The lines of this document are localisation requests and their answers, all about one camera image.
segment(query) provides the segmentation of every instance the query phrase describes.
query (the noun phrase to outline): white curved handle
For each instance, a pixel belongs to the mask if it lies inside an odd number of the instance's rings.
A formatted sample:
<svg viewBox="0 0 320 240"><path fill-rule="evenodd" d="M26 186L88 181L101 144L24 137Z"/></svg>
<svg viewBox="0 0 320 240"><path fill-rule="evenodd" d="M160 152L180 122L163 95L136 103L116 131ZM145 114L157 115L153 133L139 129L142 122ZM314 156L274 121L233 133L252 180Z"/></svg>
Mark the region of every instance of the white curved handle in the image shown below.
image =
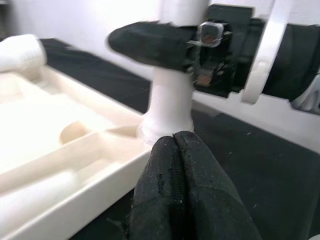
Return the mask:
<svg viewBox="0 0 320 240"><path fill-rule="evenodd" d="M244 87L242 102L255 104L268 80L282 42L294 0L274 0Z"/></svg>

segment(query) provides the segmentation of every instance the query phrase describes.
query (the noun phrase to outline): black fabric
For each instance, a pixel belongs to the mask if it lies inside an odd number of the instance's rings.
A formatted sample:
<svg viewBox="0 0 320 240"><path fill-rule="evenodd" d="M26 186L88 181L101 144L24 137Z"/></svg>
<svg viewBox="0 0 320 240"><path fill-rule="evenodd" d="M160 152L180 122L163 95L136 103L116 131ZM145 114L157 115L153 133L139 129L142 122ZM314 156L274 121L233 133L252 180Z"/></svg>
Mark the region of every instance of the black fabric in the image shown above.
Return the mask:
<svg viewBox="0 0 320 240"><path fill-rule="evenodd" d="M43 44L50 66L138 111L147 110L148 81L54 39ZM320 234L318 154L224 114L193 111L192 117L195 132L233 181L263 240ZM121 240L119 227L109 219L125 221L132 196L133 191L71 239Z"/></svg>
<svg viewBox="0 0 320 240"><path fill-rule="evenodd" d="M129 240L260 240L229 176L193 132L159 139L134 189Z"/></svg>
<svg viewBox="0 0 320 240"><path fill-rule="evenodd" d="M143 64L185 72L188 44L197 27L174 27L157 22L136 22L114 30L107 38L116 52Z"/></svg>

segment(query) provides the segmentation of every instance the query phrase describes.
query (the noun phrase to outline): white support column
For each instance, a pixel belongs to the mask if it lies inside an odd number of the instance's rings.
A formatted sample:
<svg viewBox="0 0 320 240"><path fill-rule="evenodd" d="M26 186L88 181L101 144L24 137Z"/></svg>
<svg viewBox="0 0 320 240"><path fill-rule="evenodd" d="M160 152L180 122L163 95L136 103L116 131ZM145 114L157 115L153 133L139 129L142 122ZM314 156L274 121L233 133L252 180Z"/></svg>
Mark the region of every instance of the white support column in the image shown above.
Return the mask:
<svg viewBox="0 0 320 240"><path fill-rule="evenodd" d="M204 22L209 0L162 0L161 23L174 26L198 26ZM139 128L141 137L154 144L163 136L193 131L191 118L193 85L191 76L157 67L149 100L149 109Z"/></svg>

